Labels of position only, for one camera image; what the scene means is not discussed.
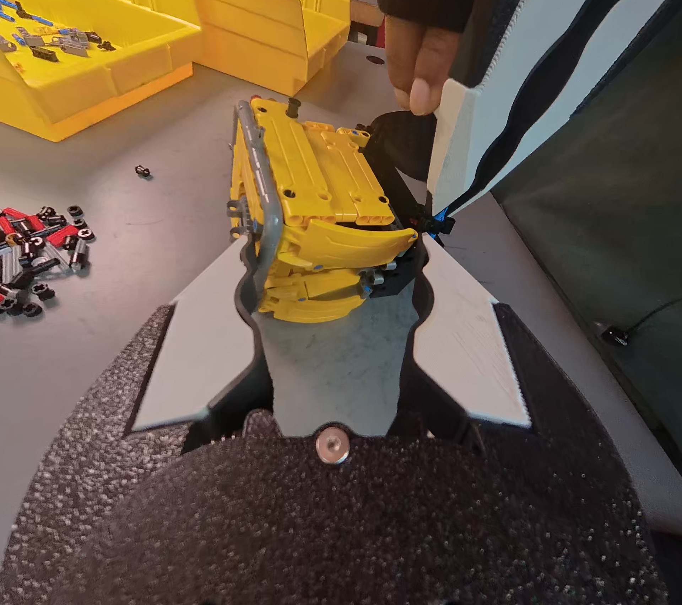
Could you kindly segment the black lego connector assembly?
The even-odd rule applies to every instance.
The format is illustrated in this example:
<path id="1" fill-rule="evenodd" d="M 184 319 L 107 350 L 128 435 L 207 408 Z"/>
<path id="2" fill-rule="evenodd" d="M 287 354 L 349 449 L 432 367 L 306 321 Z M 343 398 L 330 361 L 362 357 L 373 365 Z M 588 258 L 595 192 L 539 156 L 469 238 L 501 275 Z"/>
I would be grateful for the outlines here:
<path id="1" fill-rule="evenodd" d="M 430 213 L 430 209 L 424 205 L 420 209 L 415 229 L 422 234 L 429 235 L 443 246 L 441 236 L 451 234 L 455 223 L 455 218 L 448 214 L 447 208 L 433 215 Z"/>

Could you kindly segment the person's right hand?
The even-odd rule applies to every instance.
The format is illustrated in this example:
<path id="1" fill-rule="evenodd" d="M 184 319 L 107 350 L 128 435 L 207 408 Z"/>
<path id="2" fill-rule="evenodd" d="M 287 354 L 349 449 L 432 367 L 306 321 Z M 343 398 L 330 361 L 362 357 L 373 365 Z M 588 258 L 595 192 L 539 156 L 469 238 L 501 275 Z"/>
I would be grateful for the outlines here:
<path id="1" fill-rule="evenodd" d="M 426 116 L 438 108 L 460 39 L 460 34 L 449 30 L 390 15 L 385 18 L 386 64 L 403 109 Z"/>

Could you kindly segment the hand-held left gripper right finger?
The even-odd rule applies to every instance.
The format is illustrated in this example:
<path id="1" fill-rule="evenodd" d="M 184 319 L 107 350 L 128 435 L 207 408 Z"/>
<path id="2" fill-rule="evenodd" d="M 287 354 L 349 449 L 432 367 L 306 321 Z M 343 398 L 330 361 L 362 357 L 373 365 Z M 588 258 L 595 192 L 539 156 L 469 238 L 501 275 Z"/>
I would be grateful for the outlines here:
<path id="1" fill-rule="evenodd" d="M 434 239 L 415 250 L 411 328 L 400 395 L 427 428 L 459 418 L 531 428 L 533 423 L 497 316 L 498 301 Z"/>

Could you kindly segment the pile of small lego pins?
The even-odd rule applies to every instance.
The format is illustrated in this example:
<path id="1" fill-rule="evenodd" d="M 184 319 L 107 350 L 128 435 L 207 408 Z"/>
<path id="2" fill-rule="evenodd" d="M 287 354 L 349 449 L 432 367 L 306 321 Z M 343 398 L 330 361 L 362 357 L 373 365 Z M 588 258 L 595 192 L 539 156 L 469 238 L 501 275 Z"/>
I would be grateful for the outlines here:
<path id="1" fill-rule="evenodd" d="M 78 204 L 65 212 L 2 208 L 1 315 L 32 320 L 56 305 L 55 281 L 89 273 L 95 240 Z"/>

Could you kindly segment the yellow lego vehicle model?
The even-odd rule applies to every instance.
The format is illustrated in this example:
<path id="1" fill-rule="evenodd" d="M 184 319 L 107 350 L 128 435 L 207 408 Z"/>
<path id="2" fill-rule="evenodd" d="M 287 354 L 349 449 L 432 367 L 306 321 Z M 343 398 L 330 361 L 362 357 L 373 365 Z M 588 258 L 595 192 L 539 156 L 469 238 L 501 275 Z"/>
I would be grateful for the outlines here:
<path id="1" fill-rule="evenodd" d="M 234 107 L 227 211 L 256 268 L 257 310 L 320 324 L 414 279 L 420 205 L 367 129 L 303 121 L 300 102 Z"/>

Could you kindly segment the pile of mixed lego parts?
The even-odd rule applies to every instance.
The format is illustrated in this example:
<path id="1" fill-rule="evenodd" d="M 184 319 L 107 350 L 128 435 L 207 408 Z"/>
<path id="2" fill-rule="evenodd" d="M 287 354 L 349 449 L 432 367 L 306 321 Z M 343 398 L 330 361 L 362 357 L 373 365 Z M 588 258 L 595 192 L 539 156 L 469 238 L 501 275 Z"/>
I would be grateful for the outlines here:
<path id="1" fill-rule="evenodd" d="M 118 50 L 96 31 L 60 26 L 29 12 L 21 2 L 1 0 L 1 54 L 12 55 L 19 68 L 19 55 L 58 63 L 59 54 L 88 58 L 91 52 Z"/>

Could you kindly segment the yellow divided parts bin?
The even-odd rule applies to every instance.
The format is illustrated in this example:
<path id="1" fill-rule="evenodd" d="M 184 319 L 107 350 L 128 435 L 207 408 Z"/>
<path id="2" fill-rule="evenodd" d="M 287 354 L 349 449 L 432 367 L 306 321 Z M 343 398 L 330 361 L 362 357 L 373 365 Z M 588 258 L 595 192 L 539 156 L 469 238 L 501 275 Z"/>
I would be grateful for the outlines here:
<path id="1" fill-rule="evenodd" d="M 202 50 L 194 0 L 10 0 L 60 26 L 96 31 L 118 50 L 58 63 L 1 55 L 1 122 L 64 140 L 192 76 Z"/>

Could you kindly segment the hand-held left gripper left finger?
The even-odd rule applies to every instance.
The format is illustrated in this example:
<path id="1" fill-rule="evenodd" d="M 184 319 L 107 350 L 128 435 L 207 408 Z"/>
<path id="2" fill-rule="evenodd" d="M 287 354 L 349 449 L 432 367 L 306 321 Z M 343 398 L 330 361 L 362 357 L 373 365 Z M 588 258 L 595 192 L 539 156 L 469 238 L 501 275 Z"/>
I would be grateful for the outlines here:
<path id="1" fill-rule="evenodd" d="M 132 430 L 221 419 L 239 429 L 247 412 L 267 407 L 254 268 L 254 244 L 240 236 L 177 295 Z"/>

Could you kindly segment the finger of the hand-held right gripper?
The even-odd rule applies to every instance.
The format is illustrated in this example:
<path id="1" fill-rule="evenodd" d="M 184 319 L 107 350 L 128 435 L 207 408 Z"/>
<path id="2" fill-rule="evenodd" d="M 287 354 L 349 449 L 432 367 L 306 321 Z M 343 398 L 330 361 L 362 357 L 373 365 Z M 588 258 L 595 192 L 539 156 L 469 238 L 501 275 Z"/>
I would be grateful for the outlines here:
<path id="1" fill-rule="evenodd" d="M 484 152 L 511 120 L 541 56 L 568 30 L 585 0 L 520 0 L 482 82 L 468 87 L 449 79 L 436 112 L 427 190 L 434 214 L 473 184 Z"/>
<path id="2" fill-rule="evenodd" d="M 507 123 L 450 214 L 477 199 L 557 132 L 666 0 L 591 0 L 524 82 Z"/>

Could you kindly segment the yellow plastic bin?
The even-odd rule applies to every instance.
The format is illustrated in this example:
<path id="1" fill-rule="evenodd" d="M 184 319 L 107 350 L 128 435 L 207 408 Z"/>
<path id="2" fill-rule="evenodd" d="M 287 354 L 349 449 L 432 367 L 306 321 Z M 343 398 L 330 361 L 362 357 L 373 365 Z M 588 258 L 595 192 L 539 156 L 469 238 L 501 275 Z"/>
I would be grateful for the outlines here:
<path id="1" fill-rule="evenodd" d="M 351 0 L 194 0 L 200 64 L 286 96 L 297 94 L 348 39 Z"/>

